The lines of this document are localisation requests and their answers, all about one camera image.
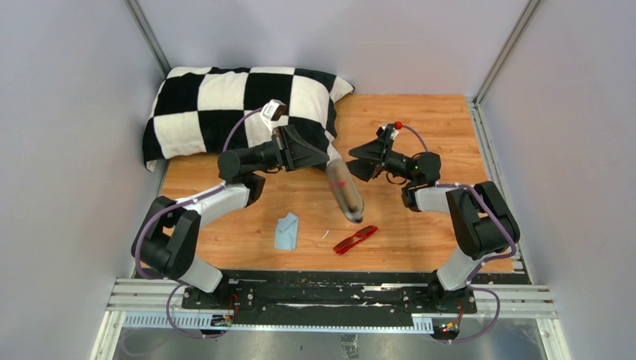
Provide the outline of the light blue cleaning cloth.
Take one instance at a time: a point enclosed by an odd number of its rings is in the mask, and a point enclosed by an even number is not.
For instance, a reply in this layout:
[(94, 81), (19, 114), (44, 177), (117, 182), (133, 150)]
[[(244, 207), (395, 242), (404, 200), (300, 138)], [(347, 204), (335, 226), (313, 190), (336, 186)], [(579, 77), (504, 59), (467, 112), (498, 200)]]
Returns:
[(274, 248), (281, 251), (293, 251), (297, 246), (299, 218), (289, 212), (279, 218), (275, 227)]

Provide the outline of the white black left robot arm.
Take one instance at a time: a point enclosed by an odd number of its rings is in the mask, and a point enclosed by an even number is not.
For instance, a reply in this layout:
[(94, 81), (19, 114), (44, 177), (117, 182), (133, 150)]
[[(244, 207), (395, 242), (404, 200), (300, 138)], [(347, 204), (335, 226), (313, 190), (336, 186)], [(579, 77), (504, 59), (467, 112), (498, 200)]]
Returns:
[(226, 150), (217, 159), (222, 182), (179, 200), (159, 196), (150, 205), (131, 246), (139, 275), (149, 278), (147, 265), (163, 278), (201, 291), (212, 310), (224, 308), (230, 290), (221, 284), (222, 271), (196, 255), (200, 229), (261, 196), (270, 170), (295, 171), (324, 164), (329, 156), (302, 139), (292, 125), (276, 127), (271, 139), (250, 148)]

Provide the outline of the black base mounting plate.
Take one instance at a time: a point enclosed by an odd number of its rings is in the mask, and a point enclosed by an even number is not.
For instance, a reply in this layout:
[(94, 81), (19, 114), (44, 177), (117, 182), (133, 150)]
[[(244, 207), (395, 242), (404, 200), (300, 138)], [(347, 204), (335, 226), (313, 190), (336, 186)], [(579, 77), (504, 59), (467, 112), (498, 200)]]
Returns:
[(226, 269), (220, 286), (212, 293), (194, 288), (190, 290), (193, 299), (189, 305), (202, 302), (206, 308), (227, 308), (248, 294), (248, 288), (256, 291), (258, 305), (321, 304), (353, 305), (355, 297), (362, 296), (363, 287), (383, 284), (406, 285), (406, 303), (421, 305), (426, 311), (452, 313), (450, 320), (464, 318), (467, 299), (475, 295), (480, 285), (532, 285), (525, 274), (478, 274), (473, 279), (473, 289), (467, 290), (459, 298), (449, 301), (432, 301), (428, 298), (428, 284), (434, 275), (426, 272), (377, 272), (377, 271), (268, 271)]

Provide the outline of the black and white checkered pillow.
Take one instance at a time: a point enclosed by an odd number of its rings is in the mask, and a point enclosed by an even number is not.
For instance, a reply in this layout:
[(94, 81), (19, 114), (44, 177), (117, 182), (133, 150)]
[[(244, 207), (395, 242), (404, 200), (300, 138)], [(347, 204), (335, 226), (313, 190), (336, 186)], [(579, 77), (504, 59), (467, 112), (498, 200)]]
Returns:
[(145, 168), (157, 161), (199, 153), (220, 154), (271, 139), (258, 110), (270, 100), (286, 105), (272, 126), (293, 125), (328, 154), (341, 155), (335, 104), (355, 87), (345, 79), (300, 67), (174, 67), (161, 83), (142, 136)]

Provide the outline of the beige plaid glasses case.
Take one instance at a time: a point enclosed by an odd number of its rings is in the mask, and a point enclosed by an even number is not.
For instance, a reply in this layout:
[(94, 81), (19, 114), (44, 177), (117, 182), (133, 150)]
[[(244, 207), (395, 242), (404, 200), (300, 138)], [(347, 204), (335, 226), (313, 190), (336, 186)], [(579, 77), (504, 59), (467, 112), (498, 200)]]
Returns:
[(364, 202), (353, 176), (342, 159), (332, 160), (325, 171), (329, 187), (345, 218), (355, 224), (363, 221)]

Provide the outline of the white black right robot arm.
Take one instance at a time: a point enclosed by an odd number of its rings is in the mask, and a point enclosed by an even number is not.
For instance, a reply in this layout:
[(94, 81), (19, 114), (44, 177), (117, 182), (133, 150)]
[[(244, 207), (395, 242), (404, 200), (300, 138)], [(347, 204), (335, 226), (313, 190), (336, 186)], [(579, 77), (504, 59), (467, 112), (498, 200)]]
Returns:
[(376, 139), (349, 150), (351, 173), (362, 181), (381, 173), (404, 180), (402, 200), (414, 212), (449, 215), (456, 248), (427, 285), (429, 305), (447, 313), (469, 288), (487, 263), (513, 257), (521, 232), (503, 195), (492, 181), (475, 184), (441, 184), (441, 157), (427, 147), (407, 156), (394, 151), (398, 128), (387, 124)]

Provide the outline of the aluminium rail frame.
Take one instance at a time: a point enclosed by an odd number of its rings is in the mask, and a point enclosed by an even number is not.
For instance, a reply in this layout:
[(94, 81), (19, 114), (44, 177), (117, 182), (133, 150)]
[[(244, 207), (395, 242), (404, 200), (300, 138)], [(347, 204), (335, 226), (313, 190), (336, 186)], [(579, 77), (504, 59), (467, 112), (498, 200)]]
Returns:
[[(188, 304), (192, 292), (168, 280), (118, 279), (90, 357), (113, 359), (124, 329), (432, 335), (454, 316), (408, 305), (404, 284), (364, 286), (361, 294), (355, 304), (258, 305), (250, 286), (230, 309), (207, 308), (200, 301)], [(569, 357), (546, 286), (480, 285), (467, 299), (463, 316), (481, 322), (535, 320), (548, 358)]]

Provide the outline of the red sunglasses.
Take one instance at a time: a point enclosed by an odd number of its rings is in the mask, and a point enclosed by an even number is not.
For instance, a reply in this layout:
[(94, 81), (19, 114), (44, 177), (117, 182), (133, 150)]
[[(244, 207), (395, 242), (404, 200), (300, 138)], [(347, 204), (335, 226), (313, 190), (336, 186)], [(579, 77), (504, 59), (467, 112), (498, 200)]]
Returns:
[(366, 239), (371, 237), (377, 231), (378, 231), (378, 227), (377, 226), (374, 226), (374, 225), (366, 226), (366, 227), (358, 230), (357, 232), (355, 232), (353, 235), (351, 235), (351, 236), (345, 238), (344, 240), (340, 241), (339, 243), (337, 243), (332, 248), (332, 250), (338, 255), (343, 255), (347, 251), (349, 251), (352, 248), (354, 248), (355, 246), (357, 246), (357, 245), (361, 244), (362, 242), (364, 242)]

